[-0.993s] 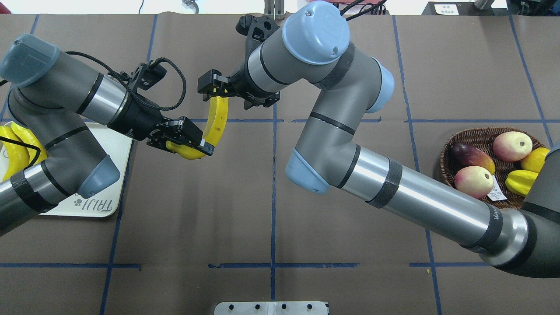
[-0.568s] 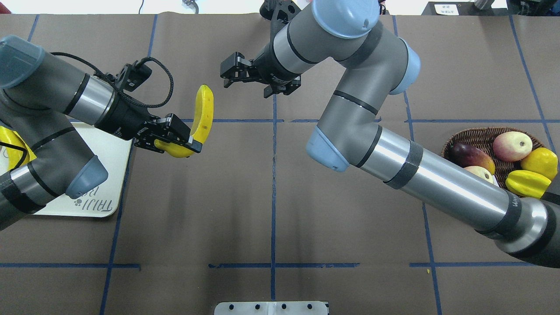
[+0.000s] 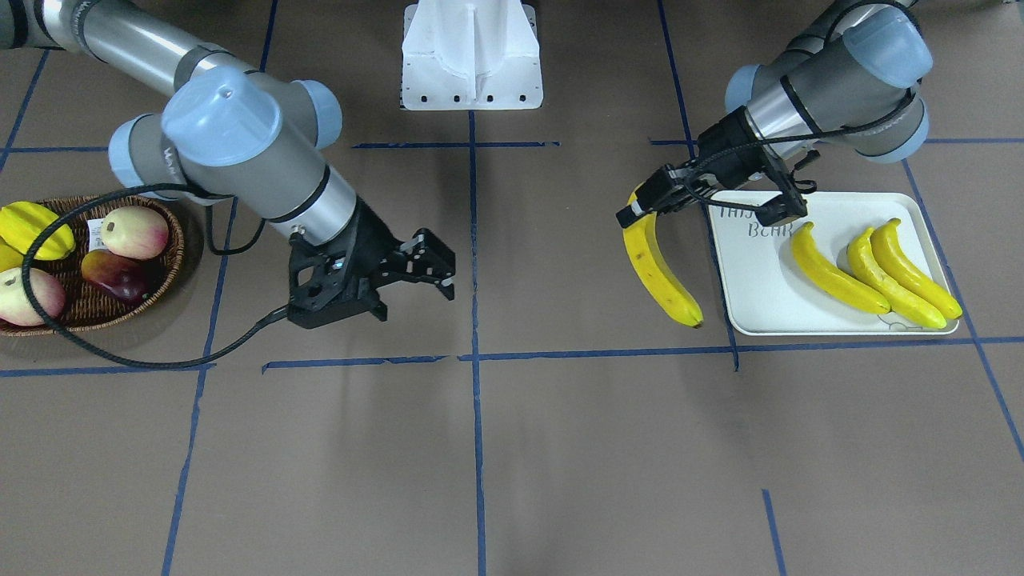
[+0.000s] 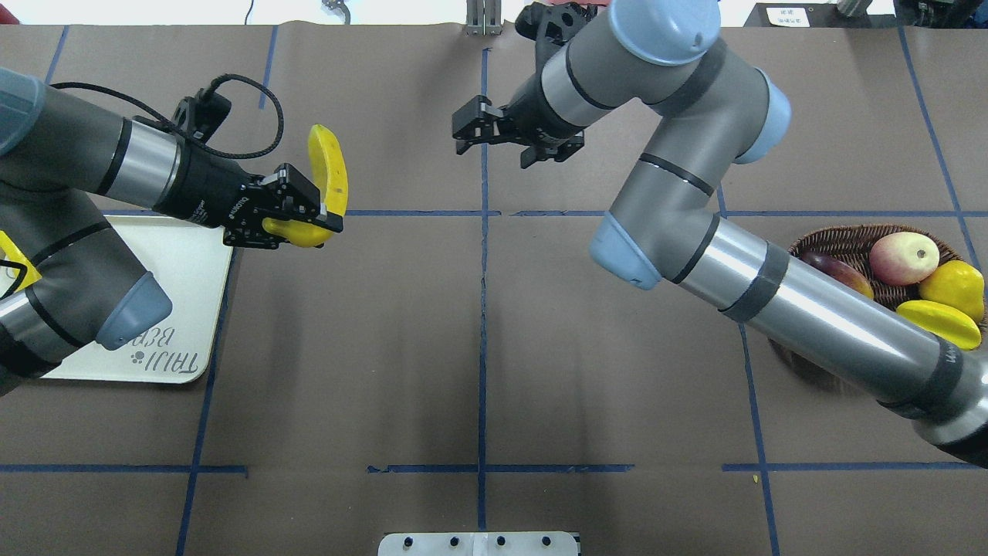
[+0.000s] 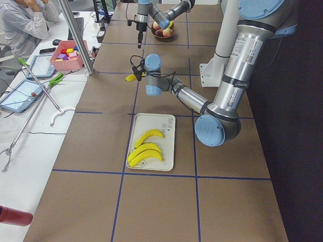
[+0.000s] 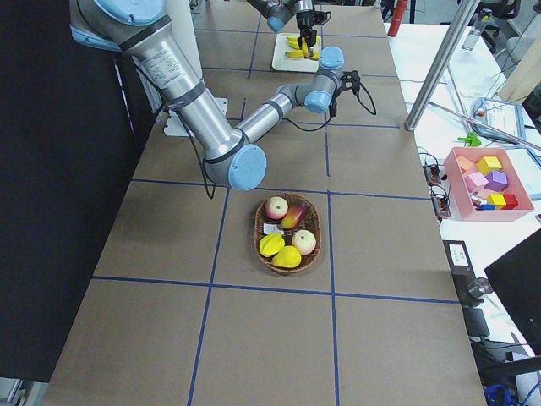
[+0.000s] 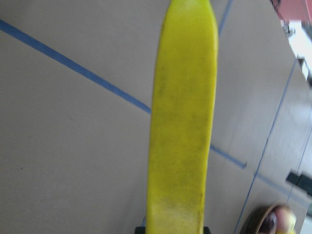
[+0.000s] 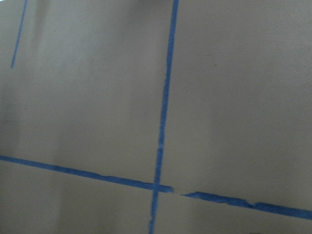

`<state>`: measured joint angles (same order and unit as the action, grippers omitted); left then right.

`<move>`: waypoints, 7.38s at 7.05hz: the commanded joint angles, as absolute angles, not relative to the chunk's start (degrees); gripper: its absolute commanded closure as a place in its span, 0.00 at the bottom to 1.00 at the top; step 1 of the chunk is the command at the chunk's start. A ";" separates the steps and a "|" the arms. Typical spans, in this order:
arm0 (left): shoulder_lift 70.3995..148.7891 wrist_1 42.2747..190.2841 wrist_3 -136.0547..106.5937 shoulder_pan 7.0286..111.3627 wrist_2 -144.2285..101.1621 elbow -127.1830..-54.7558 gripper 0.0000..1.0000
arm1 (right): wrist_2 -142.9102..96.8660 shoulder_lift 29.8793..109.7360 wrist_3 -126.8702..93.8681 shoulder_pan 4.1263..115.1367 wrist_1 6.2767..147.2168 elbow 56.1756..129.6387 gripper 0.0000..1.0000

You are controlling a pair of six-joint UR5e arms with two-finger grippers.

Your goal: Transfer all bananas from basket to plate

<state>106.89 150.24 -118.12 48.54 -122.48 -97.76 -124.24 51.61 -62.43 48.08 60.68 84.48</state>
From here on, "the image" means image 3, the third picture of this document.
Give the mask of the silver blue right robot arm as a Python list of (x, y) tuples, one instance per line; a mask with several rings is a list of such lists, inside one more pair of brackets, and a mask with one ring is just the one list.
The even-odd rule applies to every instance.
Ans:
[(431, 230), (402, 242), (322, 156), (342, 114), (325, 85), (282, 82), (130, 1), (4, 1), (2, 48), (63, 49), (168, 96), (114, 132), (110, 166), (157, 199), (237, 198), (291, 245), (293, 324), (311, 329), (369, 313), (379, 289), (431, 284), (454, 298), (456, 255)]

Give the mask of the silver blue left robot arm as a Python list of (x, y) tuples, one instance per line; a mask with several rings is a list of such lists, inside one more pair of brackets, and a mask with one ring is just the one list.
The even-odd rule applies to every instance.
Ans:
[(628, 229), (692, 204), (740, 210), (719, 193), (765, 176), (778, 194), (750, 205), (761, 227), (807, 214), (812, 180), (796, 175), (816, 145), (848, 146), (878, 163), (906, 159), (930, 128), (919, 85), (933, 68), (910, 1), (835, 1), (774, 61), (733, 74), (726, 113), (696, 141), (696, 155), (658, 168), (617, 212)]

